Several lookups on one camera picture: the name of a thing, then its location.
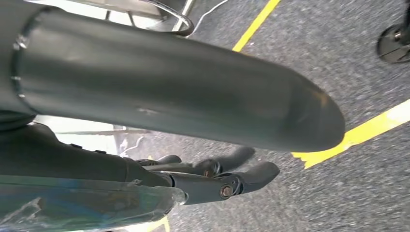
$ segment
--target gray asphalt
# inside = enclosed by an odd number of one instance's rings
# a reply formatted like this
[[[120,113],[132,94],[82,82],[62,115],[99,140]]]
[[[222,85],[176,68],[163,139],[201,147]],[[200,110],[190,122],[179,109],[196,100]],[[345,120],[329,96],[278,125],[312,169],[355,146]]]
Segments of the gray asphalt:
[[[219,0],[198,2],[197,21]],[[266,0],[230,0],[191,38],[232,48]],[[389,65],[375,55],[379,34],[398,21],[403,1],[282,0],[243,52],[289,66],[325,89],[351,129],[410,99],[410,64]],[[128,138],[133,144],[135,138]],[[199,161],[229,154],[235,145],[147,134],[135,159],[176,154]],[[280,176],[266,188],[222,203],[179,206],[174,232],[409,232],[410,124],[404,124],[304,170],[290,153],[258,150]]]

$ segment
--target bolt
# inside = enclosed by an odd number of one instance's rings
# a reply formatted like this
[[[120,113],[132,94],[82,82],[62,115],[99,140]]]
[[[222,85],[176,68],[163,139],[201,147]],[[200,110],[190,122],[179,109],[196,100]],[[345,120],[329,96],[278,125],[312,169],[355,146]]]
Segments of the bolt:
[[[228,198],[228,197],[232,196],[232,193],[233,193],[233,189],[231,188],[231,186],[224,186],[220,190],[220,195],[223,198]]]
[[[401,34],[400,31],[396,32],[395,35],[394,35],[396,40],[399,40],[401,38],[401,36],[402,36],[402,34]]]

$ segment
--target metal stand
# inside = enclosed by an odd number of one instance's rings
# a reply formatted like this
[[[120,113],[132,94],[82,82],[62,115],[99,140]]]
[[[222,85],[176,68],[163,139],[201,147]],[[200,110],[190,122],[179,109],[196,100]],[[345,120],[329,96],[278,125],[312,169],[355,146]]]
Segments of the metal stand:
[[[410,0],[406,4],[403,23],[386,29],[377,43],[379,57],[389,63],[410,61]]]
[[[189,13],[192,10],[192,7],[193,7],[194,4],[195,4],[195,0],[187,0],[185,2],[184,8],[182,9],[182,15],[183,16],[188,16]],[[172,31],[180,31],[181,28],[182,28],[183,23],[184,22],[181,19],[179,19],[176,22],[176,24],[175,24],[174,28],[172,29]]]

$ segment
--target plastic wrap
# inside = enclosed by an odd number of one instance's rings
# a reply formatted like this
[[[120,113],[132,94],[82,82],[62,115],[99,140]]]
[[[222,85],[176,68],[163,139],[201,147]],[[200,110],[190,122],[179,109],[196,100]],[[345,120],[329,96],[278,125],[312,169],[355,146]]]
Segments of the plastic wrap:
[[[183,191],[131,183],[0,175],[0,232],[98,231],[156,221]]]

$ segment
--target white wire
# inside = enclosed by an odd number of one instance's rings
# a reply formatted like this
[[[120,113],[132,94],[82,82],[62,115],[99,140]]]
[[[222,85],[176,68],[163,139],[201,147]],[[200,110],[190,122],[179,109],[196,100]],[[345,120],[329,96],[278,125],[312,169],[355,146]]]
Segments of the white wire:
[[[130,148],[126,149],[125,151],[121,152],[121,154],[119,154],[119,156],[121,156],[121,157],[128,157],[127,152],[130,151],[130,150],[132,150],[132,149],[138,148],[138,146],[140,145],[140,142],[141,142],[141,140],[142,140],[143,138],[144,138],[144,137],[141,136],[141,137],[137,140],[135,146],[130,147]]]
[[[198,29],[199,25],[202,23],[202,20],[205,18],[205,16],[207,16],[207,15],[210,14],[210,13],[212,13],[214,10],[216,10],[218,7],[220,7],[220,6],[222,6],[223,4],[225,4],[227,1],[229,1],[229,0],[223,0],[223,1],[220,2],[218,5],[214,6],[212,9],[210,9],[208,12],[206,12],[205,14],[203,14],[203,15],[201,16],[201,18],[199,19],[198,24],[196,25],[196,27],[195,27],[195,29],[193,30],[193,32],[191,33],[191,35],[193,35],[193,34],[196,32],[196,30]]]

